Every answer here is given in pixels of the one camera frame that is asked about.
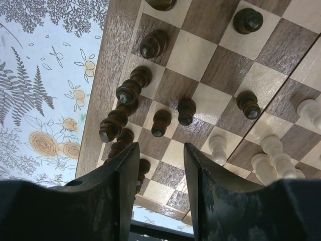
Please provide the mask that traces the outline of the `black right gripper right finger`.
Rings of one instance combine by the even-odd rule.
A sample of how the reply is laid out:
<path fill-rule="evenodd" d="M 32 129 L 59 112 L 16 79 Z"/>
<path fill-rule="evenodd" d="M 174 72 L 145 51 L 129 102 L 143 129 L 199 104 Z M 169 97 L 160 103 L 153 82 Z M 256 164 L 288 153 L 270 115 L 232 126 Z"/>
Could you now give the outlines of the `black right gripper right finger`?
<path fill-rule="evenodd" d="M 320 180 L 243 179 L 184 145 L 195 240 L 320 240 Z"/>

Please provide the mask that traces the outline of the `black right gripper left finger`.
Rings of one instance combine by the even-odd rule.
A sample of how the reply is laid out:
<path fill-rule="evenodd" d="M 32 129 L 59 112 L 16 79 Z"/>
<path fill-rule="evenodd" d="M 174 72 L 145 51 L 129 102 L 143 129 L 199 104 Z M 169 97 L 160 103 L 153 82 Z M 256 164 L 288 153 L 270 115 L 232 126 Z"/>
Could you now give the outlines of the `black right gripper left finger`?
<path fill-rule="evenodd" d="M 1 240 L 128 240 L 139 145 L 64 186 L 1 182 Z"/>

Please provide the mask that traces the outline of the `wooden chess board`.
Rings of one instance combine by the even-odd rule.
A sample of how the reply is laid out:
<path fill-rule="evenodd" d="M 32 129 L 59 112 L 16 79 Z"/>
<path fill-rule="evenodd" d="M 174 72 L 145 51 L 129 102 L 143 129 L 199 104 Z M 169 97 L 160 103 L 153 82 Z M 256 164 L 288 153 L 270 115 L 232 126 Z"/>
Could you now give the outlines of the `wooden chess board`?
<path fill-rule="evenodd" d="M 158 57 L 141 56 L 142 39 L 169 36 Z M 152 72 L 127 128 L 151 168 L 135 203 L 191 223 L 184 144 L 210 155 L 209 139 L 227 141 L 225 168 L 258 182 L 251 158 L 277 136 L 306 178 L 320 177 L 320 1 L 177 1 L 157 11 L 146 1 L 111 1 L 89 101 L 76 176 L 107 159 L 99 126 L 115 109 L 116 89 L 137 66 Z M 236 98 L 252 91 L 261 114 L 247 119 Z M 193 122 L 179 123 L 178 104 L 196 104 Z M 162 137 L 151 133 L 155 113 L 172 114 Z"/>

